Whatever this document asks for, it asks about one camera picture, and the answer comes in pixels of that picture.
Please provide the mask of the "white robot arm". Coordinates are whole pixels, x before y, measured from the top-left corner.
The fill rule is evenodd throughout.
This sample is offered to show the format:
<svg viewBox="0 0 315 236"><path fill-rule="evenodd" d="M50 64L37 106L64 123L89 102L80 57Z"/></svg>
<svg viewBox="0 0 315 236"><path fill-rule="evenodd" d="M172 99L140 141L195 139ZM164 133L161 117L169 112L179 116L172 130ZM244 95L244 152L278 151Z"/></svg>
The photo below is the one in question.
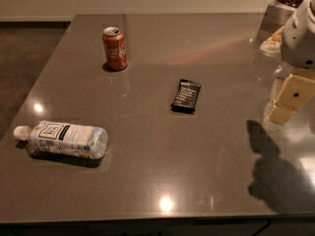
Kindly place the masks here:
<svg viewBox="0 0 315 236"><path fill-rule="evenodd" d="M315 94L315 0L304 0L283 29L282 60L293 70L274 80L264 115L286 123Z"/></svg>

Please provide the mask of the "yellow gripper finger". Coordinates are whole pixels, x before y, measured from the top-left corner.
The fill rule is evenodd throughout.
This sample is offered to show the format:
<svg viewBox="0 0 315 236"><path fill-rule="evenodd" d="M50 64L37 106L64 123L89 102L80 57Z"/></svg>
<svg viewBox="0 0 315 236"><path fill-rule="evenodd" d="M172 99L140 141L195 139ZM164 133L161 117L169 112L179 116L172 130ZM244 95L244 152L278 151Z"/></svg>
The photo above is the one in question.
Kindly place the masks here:
<svg viewBox="0 0 315 236"><path fill-rule="evenodd" d="M315 95L315 72L299 69L285 78L276 78L267 104L267 120L286 123Z"/></svg>

